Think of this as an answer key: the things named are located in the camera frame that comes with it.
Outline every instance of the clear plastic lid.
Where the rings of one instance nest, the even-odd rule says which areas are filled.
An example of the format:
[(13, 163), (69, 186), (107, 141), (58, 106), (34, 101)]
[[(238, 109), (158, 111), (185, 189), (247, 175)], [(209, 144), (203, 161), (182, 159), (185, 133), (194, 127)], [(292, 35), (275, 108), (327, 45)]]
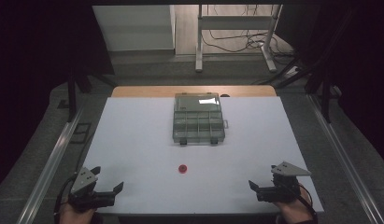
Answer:
[(175, 96), (173, 138), (175, 143), (218, 144), (224, 125), (217, 93), (178, 93)]

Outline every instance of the white tabletop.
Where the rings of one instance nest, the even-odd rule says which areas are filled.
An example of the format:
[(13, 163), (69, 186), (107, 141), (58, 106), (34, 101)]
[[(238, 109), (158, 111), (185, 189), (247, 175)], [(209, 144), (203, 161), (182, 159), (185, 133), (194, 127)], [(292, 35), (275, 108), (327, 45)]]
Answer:
[[(116, 215), (267, 214), (248, 180), (272, 187), (271, 165), (306, 169), (279, 97), (220, 98), (229, 128), (217, 146), (180, 146), (172, 139), (174, 98), (108, 98), (84, 166), (101, 166), (96, 191), (124, 181)], [(185, 164), (185, 174), (178, 167)], [(322, 212), (309, 176), (298, 177)]]

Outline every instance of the black cable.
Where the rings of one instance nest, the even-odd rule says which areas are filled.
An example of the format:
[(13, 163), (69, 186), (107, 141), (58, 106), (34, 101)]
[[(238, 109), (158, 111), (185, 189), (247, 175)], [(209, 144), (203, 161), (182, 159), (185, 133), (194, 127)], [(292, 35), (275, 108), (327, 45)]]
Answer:
[(279, 185), (281, 185), (284, 189), (286, 189), (287, 191), (289, 191), (291, 194), (293, 194), (294, 197), (296, 197), (296, 199), (299, 200), (299, 202), (301, 202), (308, 210), (308, 212), (310, 212), (311, 216), (313, 217), (313, 222), (318, 224), (318, 217), (317, 217), (317, 212), (314, 210), (312, 204), (313, 204), (313, 201), (312, 201), (312, 198), (311, 199), (311, 204), (309, 204), (302, 196), (298, 195), (297, 193), (295, 193), (293, 190), (291, 190), (290, 188), (288, 188), (286, 185), (284, 185), (283, 183), (279, 182), (279, 181), (276, 181), (276, 183), (278, 183)]
[(86, 140), (86, 143), (84, 144), (83, 148), (81, 149), (80, 154), (78, 154), (78, 161), (77, 161), (77, 163), (76, 163), (75, 173), (78, 172), (78, 166), (79, 166), (79, 164), (80, 164), (81, 155), (83, 155), (83, 152), (84, 152), (84, 150), (86, 149), (86, 146), (89, 145), (89, 142), (92, 140), (92, 137), (93, 137), (94, 135), (95, 135), (95, 132), (93, 132), (93, 133), (89, 136), (89, 138)]
[[(255, 5), (255, 8), (254, 8), (254, 12), (253, 12), (253, 15), (256, 14), (256, 11), (257, 11), (257, 8), (259, 7), (259, 5)], [(218, 15), (218, 11), (216, 10), (216, 5), (214, 5), (214, 10), (215, 10), (215, 13)], [(246, 5), (246, 9), (244, 10), (243, 14), (247, 11), (247, 15), (248, 15), (248, 10), (249, 10), (249, 5)], [(206, 5), (206, 14), (209, 15), (209, 5)], [(204, 41), (207, 45), (211, 46), (211, 47), (215, 47), (215, 48), (219, 48), (219, 49), (223, 49), (225, 51), (229, 51), (229, 52), (239, 52), (241, 50), (244, 50), (244, 49), (256, 49), (256, 48), (259, 48), (260, 46), (253, 46), (253, 44), (258, 44), (258, 43), (262, 43), (262, 39), (259, 39), (259, 40), (253, 40), (252, 38), (254, 36), (258, 36), (258, 35), (265, 35), (267, 34), (267, 32), (264, 32), (264, 33), (258, 33), (256, 35), (250, 35), (249, 34), (249, 30), (247, 30), (247, 34), (246, 35), (242, 35), (244, 33), (244, 31), (241, 33), (241, 35), (234, 35), (234, 36), (226, 36), (226, 37), (215, 37), (211, 30), (209, 30), (209, 34), (211, 35), (211, 37), (213, 39), (233, 39), (233, 38), (240, 38), (240, 37), (245, 37), (247, 39), (247, 43), (246, 43), (246, 47), (243, 48), (243, 49), (239, 49), (239, 50), (230, 50), (230, 49), (225, 49), (225, 48), (222, 48), (222, 47), (219, 47), (217, 45), (209, 45), (207, 44), (206, 41)]]
[(60, 193), (57, 195), (57, 200), (55, 201), (55, 205), (54, 205), (54, 223), (55, 224), (58, 224), (60, 223), (60, 208), (61, 208), (61, 205), (64, 204), (64, 203), (61, 203), (61, 200), (63, 199), (63, 194), (64, 194), (64, 191), (65, 191), (65, 188), (66, 186), (70, 183), (70, 182), (73, 182), (76, 180), (76, 177), (78, 176), (77, 173), (74, 173), (72, 176), (70, 176), (66, 181), (65, 183), (63, 184), (63, 186), (61, 187), (60, 189)]
[(204, 43), (206, 43), (206, 45), (210, 46), (210, 47), (215, 47), (215, 48), (218, 48), (218, 49), (222, 49), (222, 50), (225, 50), (225, 51), (228, 51), (228, 52), (232, 52), (232, 53), (237, 53), (239, 51), (242, 51), (244, 49), (247, 49), (248, 47), (244, 47), (243, 49), (237, 49), (237, 50), (230, 50), (230, 49), (224, 49), (220, 46), (217, 46), (217, 45), (211, 45), (211, 44), (208, 44), (205, 40), (204, 40), (204, 36), (203, 34), (201, 34), (201, 38), (203, 39)]
[(277, 49), (278, 52), (274, 52), (273, 51), (276, 55), (283, 55), (283, 56), (291, 56), (291, 57), (293, 57), (293, 52), (282, 52), (281, 50), (279, 50), (277, 39), (275, 37), (273, 37), (273, 36), (272, 36), (272, 38), (276, 41), (276, 49)]
[[(295, 60), (299, 60), (299, 58), (295, 58), (295, 59), (293, 59), (292, 62), (288, 63), (287, 66), (286, 66), (284, 69), (287, 69), (287, 67), (288, 67), (290, 64), (294, 64), (293, 62), (294, 62)], [(279, 78), (279, 77), (281, 77), (281, 76), (283, 75), (282, 72), (284, 71), (284, 69), (283, 69), (281, 72), (275, 74), (273, 77), (270, 77), (269, 79), (267, 79), (267, 80), (265, 80), (265, 81), (258, 82), (259, 80), (256, 80), (256, 81), (252, 82), (250, 85), (267, 85), (267, 84), (270, 84), (271, 82), (273, 82), (274, 80), (276, 80), (277, 78)]]
[(303, 185), (301, 185), (301, 184), (299, 184), (299, 186), (307, 192), (307, 194), (308, 194), (308, 198), (309, 198), (310, 201), (311, 201), (311, 207), (312, 207), (312, 206), (313, 206), (313, 198), (311, 197), (310, 192), (308, 192), (308, 190), (305, 188), (305, 186), (303, 186)]
[[(331, 34), (331, 29), (326, 29), (325, 33), (320, 36), (320, 38), (317, 41), (317, 43), (323, 42), (325, 39), (328, 38), (328, 35), (330, 35), (330, 34)], [(307, 48), (305, 48), (302, 51), (300, 51), (298, 53), (298, 56), (296, 56), (296, 58), (297, 58), (297, 60), (300, 60), (300, 57), (301, 57), (300, 55), (309, 55), (311, 52), (319, 50), (319, 49), (320, 49), (320, 45), (308, 46)], [(320, 62), (320, 60), (317, 60), (311, 67), (315, 67), (319, 62)], [(259, 80), (256, 80), (256, 81), (252, 82), (251, 85), (265, 85), (265, 84), (271, 83), (272, 81), (276, 80), (277, 78), (281, 77), (282, 75), (283, 75), (282, 72), (278, 73), (274, 77), (269, 78), (266, 81), (261, 81), (259, 83), (257, 83)]]
[(285, 65), (285, 64), (288, 64), (288, 63), (281, 63), (281, 62), (279, 62), (279, 61), (277, 60), (277, 57), (293, 57), (293, 56), (291, 56), (291, 55), (276, 55), (276, 53), (271, 49), (271, 47), (269, 48), (269, 50), (270, 50), (270, 53), (273, 55), (273, 61), (275, 61), (275, 62), (278, 63), (278, 64), (283, 64), (283, 65)]

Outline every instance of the wire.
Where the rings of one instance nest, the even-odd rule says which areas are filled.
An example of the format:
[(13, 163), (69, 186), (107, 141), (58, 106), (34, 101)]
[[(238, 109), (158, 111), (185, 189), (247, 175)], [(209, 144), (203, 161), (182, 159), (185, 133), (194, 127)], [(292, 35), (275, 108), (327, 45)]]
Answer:
[(279, 185), (281, 185), (284, 189), (289, 191), (291, 194), (293, 194), (293, 196), (296, 197), (299, 200), (299, 202), (301, 202), (307, 208), (307, 210), (311, 213), (311, 216), (313, 217), (313, 222), (314, 223), (318, 223), (317, 212), (313, 208), (313, 201), (312, 201), (311, 195), (310, 195), (310, 193), (308, 192), (307, 189), (306, 189), (306, 191), (308, 193), (308, 196), (311, 199), (311, 204), (309, 204), (302, 196), (298, 195), (293, 190), (288, 188), (285, 184), (283, 184), (283, 183), (281, 183), (279, 181), (276, 181), (276, 182), (279, 183)]
[(225, 51), (228, 51), (228, 52), (232, 52), (232, 53), (237, 53), (239, 51), (242, 51), (244, 49), (247, 49), (248, 46), (245, 46), (243, 49), (236, 49), (236, 50), (230, 50), (230, 49), (224, 49), (218, 45), (211, 45), (211, 44), (208, 44), (205, 40), (204, 40), (204, 36), (203, 34), (201, 34), (201, 38), (203, 39), (204, 43), (206, 43), (206, 45), (210, 46), (210, 47), (215, 47), (215, 48), (218, 48), (218, 49), (222, 49), (222, 50), (225, 50)]
[(279, 60), (277, 60), (277, 57), (293, 57), (293, 55), (281, 55), (281, 54), (276, 54), (272, 49), (271, 47), (269, 47), (269, 50), (270, 50), (270, 53), (273, 55), (273, 61), (275, 61), (276, 63), (278, 64), (288, 64), (288, 63), (282, 63), (280, 62)]
[(270, 82), (270, 79), (268, 79), (268, 80), (263, 80), (263, 81), (256, 80), (256, 81), (250, 83), (249, 85), (265, 85), (265, 84), (267, 84), (267, 83), (269, 83), (269, 82)]
[(79, 166), (80, 161), (81, 161), (81, 155), (83, 155), (84, 150), (86, 149), (87, 145), (89, 145), (89, 142), (92, 140), (92, 137), (93, 137), (94, 135), (95, 135), (95, 132), (93, 132), (93, 133), (89, 136), (89, 138), (87, 139), (87, 141), (86, 141), (86, 143), (84, 144), (83, 148), (81, 149), (80, 154), (78, 154), (78, 161), (77, 161), (77, 163), (76, 163), (75, 172), (78, 171), (78, 166)]
[[(253, 12), (253, 15), (256, 14), (256, 11), (257, 11), (257, 8), (259, 7), (259, 5), (255, 5), (255, 8), (252, 8), (254, 10)], [(246, 5), (245, 6), (245, 10), (244, 12), (241, 14), (241, 15), (244, 15), (245, 12), (247, 12), (247, 15), (248, 15), (248, 11), (251, 10), (249, 9), (249, 5)], [(218, 15), (218, 11), (216, 10), (216, 5), (214, 5), (214, 11), (215, 13)], [(206, 5), (206, 14), (209, 15), (209, 5)], [(249, 33), (249, 30), (247, 30), (247, 34), (246, 35), (243, 35), (243, 33), (245, 32), (245, 30), (241, 33), (241, 35), (234, 35), (234, 36), (226, 36), (226, 37), (215, 37), (211, 30), (209, 30), (209, 34), (211, 35), (211, 37), (215, 40), (220, 40), (220, 39), (233, 39), (233, 38), (246, 38), (247, 39), (247, 43), (246, 43), (246, 46), (243, 48), (243, 49), (237, 49), (237, 50), (230, 50), (230, 49), (225, 49), (223, 47), (220, 47), (218, 45), (213, 45), (213, 44), (208, 44), (205, 40), (204, 40), (204, 37), (202, 35), (202, 38), (203, 38), (203, 41), (204, 43), (206, 43), (208, 46), (210, 47), (215, 47), (215, 48), (218, 48), (218, 49), (222, 49), (222, 50), (225, 50), (225, 51), (228, 51), (228, 52), (240, 52), (242, 50), (245, 50), (245, 49), (257, 49), (261, 46), (261, 43), (264, 43), (263, 41), (263, 38), (261, 39), (257, 39), (257, 40), (254, 40), (253, 37), (256, 37), (256, 36), (259, 36), (259, 35), (265, 35), (267, 34), (267, 32), (264, 32), (264, 33), (259, 33), (258, 31), (258, 34), (250, 34)]]
[(293, 52), (282, 52), (281, 50), (279, 50), (278, 48), (278, 40), (272, 36), (272, 38), (276, 41), (276, 49), (277, 49), (277, 52), (274, 52), (276, 55), (282, 55), (282, 56), (291, 56), (293, 57)]
[(312, 206), (313, 206), (313, 198), (311, 197), (310, 192), (308, 192), (308, 190), (305, 188), (305, 186), (301, 185), (300, 183), (299, 183), (299, 186), (307, 192), (307, 194), (308, 194), (308, 198), (309, 198), (310, 201), (311, 201), (311, 207), (312, 207)]
[(74, 173), (72, 176), (67, 178), (67, 180), (64, 182), (63, 186), (60, 189), (60, 193), (57, 195), (57, 200), (55, 201), (55, 205), (54, 205), (54, 223), (55, 224), (60, 223), (61, 214), (59, 212), (60, 212), (60, 207), (62, 205), (61, 200), (63, 199), (65, 188), (70, 182), (74, 182), (77, 176), (78, 174)]

